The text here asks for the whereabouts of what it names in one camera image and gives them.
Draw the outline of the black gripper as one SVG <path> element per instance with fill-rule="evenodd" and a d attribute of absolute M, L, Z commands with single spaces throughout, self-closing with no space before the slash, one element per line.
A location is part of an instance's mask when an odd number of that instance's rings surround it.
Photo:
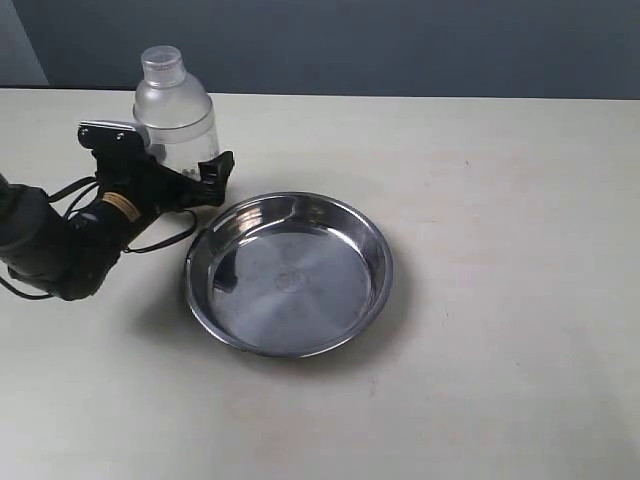
<path fill-rule="evenodd" d="M 161 145 L 147 130 L 118 132 L 77 129 L 80 145 L 96 160 L 96 179 L 103 193 L 119 194 L 143 215 L 177 212 L 197 206 L 221 206 L 235 166 L 232 151 L 199 162 L 196 182 L 161 164 Z"/>

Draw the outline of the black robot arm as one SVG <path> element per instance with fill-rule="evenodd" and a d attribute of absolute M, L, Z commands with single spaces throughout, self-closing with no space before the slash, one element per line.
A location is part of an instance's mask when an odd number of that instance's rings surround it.
<path fill-rule="evenodd" d="M 11 279 L 38 289 L 38 300 L 94 295 L 161 215 L 222 205 L 235 166 L 225 151 L 198 163 L 192 179 L 162 165 L 134 123 L 83 121 L 77 138 L 96 161 L 94 175 L 53 194 L 1 182 L 1 260 Z"/>

